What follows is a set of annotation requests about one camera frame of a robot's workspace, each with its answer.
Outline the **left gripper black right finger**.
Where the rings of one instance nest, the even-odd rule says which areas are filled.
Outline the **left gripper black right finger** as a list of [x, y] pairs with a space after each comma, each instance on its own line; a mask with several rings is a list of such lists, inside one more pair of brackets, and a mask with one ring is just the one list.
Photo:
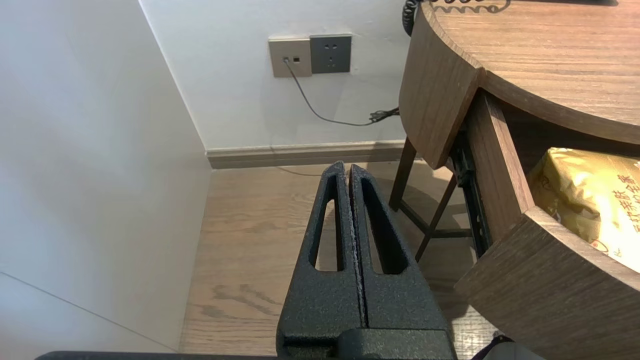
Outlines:
[[350, 167], [349, 194], [363, 325], [450, 333], [375, 178], [365, 168]]

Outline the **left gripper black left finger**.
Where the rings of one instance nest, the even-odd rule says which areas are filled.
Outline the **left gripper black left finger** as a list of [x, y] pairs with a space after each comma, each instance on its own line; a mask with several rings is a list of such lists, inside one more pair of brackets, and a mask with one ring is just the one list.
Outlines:
[[[279, 315], [276, 353], [290, 359], [336, 359], [339, 338], [366, 322], [347, 171], [342, 161], [320, 177], [301, 249]], [[316, 268], [326, 208], [334, 203], [336, 271]]]

